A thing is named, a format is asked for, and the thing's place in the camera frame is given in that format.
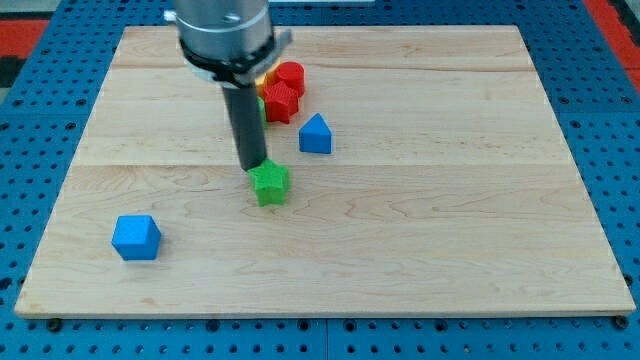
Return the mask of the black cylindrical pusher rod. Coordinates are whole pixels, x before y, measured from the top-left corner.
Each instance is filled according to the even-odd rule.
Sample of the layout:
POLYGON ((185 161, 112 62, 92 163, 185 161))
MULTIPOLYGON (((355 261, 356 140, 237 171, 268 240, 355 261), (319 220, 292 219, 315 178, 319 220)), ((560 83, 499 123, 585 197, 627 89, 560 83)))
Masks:
POLYGON ((264 125, 257 89, 222 88, 240 167, 245 172, 258 167, 267 158, 264 125))

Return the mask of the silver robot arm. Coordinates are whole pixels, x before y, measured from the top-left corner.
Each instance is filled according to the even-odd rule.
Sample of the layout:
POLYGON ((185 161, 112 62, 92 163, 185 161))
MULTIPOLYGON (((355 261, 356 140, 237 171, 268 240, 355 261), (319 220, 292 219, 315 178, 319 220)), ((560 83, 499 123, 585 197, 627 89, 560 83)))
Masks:
POLYGON ((173 0, 165 20, 178 30, 194 75, 221 86, 240 167, 248 171, 267 158, 256 80, 293 41, 277 33, 267 0, 173 0))

